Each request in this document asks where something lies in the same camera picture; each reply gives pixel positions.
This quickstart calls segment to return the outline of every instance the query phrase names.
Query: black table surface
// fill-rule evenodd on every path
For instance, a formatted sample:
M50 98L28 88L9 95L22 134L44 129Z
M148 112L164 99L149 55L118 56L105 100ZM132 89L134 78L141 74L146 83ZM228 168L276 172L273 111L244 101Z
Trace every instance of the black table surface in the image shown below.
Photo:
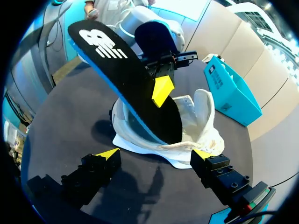
M194 61L175 73L171 96L209 90L206 64ZM109 110L116 94L88 65L81 63L49 94L34 118L25 142L21 181L48 174L58 183L73 172L88 153L115 148ZM215 128L225 141L224 154L242 175L252 176L252 152L247 128L216 111ZM157 155L121 149L122 167L82 211L114 224L208 223L223 206L205 189L192 169L180 170Z

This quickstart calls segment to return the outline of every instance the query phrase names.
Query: person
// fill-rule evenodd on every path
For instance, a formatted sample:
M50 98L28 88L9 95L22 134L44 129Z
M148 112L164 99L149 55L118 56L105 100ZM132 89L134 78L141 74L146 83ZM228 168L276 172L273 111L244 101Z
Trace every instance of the person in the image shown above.
M130 3L137 6L146 5L147 2L151 6L156 0L86 0L84 11L87 19L98 20L107 25L111 20L118 19L124 10L130 8ZM106 17L100 17L100 14L106 14Z

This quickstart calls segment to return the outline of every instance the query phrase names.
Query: bolt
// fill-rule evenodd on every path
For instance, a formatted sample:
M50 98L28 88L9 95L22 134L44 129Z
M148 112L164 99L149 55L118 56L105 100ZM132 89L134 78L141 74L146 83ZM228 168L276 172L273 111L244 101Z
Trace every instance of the bolt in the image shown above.
M236 188L238 187L238 184L236 182L233 182L231 185L230 185L232 188Z
M80 185L81 184L77 181L74 186L77 188L77 187L80 187Z

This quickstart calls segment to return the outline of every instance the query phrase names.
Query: new balance logo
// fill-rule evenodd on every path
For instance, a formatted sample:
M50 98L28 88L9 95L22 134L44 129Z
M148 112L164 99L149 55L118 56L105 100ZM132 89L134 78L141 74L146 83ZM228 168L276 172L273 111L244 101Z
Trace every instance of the new balance logo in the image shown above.
M121 49L115 49L115 43L100 30L93 29L89 31L82 29L79 34L89 45L98 46L95 51L101 57L128 58Z

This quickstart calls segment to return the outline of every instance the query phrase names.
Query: white fabric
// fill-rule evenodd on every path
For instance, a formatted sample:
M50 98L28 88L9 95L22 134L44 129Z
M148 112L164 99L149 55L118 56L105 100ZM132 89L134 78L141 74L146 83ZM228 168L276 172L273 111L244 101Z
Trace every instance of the white fabric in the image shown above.
M183 124L182 142L161 145L138 135L130 126L126 105L118 99L112 110L112 123L117 133L113 143L132 152L160 155L176 168L191 168L193 149L211 155L221 154L224 140L214 128L215 108L212 94L206 90L196 90L194 102L188 95L174 98L174 101Z

